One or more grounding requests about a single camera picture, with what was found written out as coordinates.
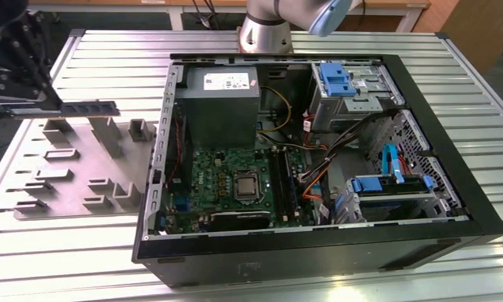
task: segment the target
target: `blue plastic clip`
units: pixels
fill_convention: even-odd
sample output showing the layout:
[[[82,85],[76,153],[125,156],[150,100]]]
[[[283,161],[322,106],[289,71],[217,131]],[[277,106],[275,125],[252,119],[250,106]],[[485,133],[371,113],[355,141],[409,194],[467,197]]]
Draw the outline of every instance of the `blue plastic clip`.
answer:
[[[394,144],[387,143],[385,145],[385,149],[382,150],[382,174],[390,174],[389,172],[389,161],[387,161],[387,155],[390,155],[391,158],[391,174],[397,178],[397,183],[402,184],[405,183],[405,178],[402,177],[401,173],[401,163],[399,163],[399,157],[397,154],[397,147]]]
[[[355,96],[357,91],[350,84],[350,74],[341,63],[321,63],[321,79],[325,82],[327,96]]]
[[[423,176],[423,183],[427,186],[429,191],[431,191],[433,188],[434,188],[434,178],[429,175],[425,175]]]
[[[339,198],[335,201],[335,207],[334,207],[335,211],[339,208],[341,204],[343,203],[343,200],[345,200],[345,195],[341,195]]]
[[[382,191],[382,185],[379,184],[378,177],[361,177],[358,178],[358,181],[362,185],[363,192]]]
[[[362,191],[362,185],[359,184],[358,179],[353,180],[353,189],[354,189],[354,192],[361,192]]]

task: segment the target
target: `ram slot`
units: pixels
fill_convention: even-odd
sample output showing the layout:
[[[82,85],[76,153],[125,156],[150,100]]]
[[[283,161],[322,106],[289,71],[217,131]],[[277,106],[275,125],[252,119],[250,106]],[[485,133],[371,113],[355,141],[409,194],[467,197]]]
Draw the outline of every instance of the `ram slot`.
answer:
[[[270,181],[275,214],[279,221],[294,218],[295,192],[286,152],[277,150],[269,154]]]

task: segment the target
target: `wooden table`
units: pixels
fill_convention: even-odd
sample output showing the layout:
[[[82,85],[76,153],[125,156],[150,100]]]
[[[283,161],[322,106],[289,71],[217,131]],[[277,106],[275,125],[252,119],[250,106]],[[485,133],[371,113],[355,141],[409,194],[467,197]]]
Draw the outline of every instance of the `wooden table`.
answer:
[[[209,8],[202,0],[196,0],[202,13]],[[218,13],[246,13],[246,0],[213,0]],[[399,16],[397,32],[410,32],[430,0],[366,0],[366,16]],[[193,0],[30,0],[30,9],[52,12],[122,12],[168,13],[173,30],[184,30],[182,13],[194,13]],[[361,16],[359,6],[349,16]]]

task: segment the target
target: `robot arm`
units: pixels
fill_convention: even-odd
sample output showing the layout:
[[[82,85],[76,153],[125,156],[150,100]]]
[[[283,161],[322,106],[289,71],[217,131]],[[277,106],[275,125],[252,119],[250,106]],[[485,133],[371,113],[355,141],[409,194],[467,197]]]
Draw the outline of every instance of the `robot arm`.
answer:
[[[327,36],[346,13],[362,0],[248,0],[240,33],[241,49],[249,53],[291,51],[289,23],[317,36]]]
[[[0,0],[0,112],[14,118],[118,115],[114,102],[64,103],[52,88],[49,32],[28,0]]]

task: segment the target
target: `yellow wire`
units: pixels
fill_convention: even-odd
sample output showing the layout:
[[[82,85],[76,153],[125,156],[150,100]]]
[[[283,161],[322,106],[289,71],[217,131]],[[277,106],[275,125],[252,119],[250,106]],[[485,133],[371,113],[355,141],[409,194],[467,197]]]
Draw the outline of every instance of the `yellow wire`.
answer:
[[[269,91],[274,92],[275,95],[279,97],[279,99],[283,100],[285,104],[286,104],[286,109],[289,110],[289,113],[286,115],[286,120],[285,122],[277,126],[275,128],[271,128],[271,129],[266,129],[266,130],[260,130],[257,132],[260,133],[266,133],[266,132],[273,132],[275,130],[279,130],[281,128],[283,128],[283,126],[289,123],[289,121],[291,120],[291,105],[289,104],[289,101],[286,100],[286,98],[283,97],[283,95],[279,93],[279,91],[277,91],[274,88],[269,87],[269,86],[261,86],[261,88],[265,88],[267,89]]]

